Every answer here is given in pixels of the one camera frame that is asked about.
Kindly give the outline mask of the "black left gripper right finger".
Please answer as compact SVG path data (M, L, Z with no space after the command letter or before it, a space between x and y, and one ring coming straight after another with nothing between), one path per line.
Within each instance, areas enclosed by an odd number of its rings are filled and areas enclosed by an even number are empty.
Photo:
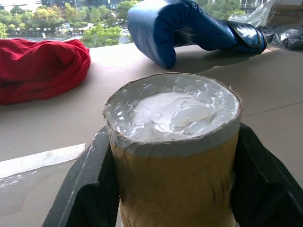
M233 171L232 213L241 227L301 227L303 190L286 166L241 124Z

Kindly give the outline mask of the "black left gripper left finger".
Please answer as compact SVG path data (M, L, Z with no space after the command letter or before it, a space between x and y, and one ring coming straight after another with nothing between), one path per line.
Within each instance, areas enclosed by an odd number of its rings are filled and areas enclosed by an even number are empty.
M106 127L69 169L44 227L114 227L119 187Z

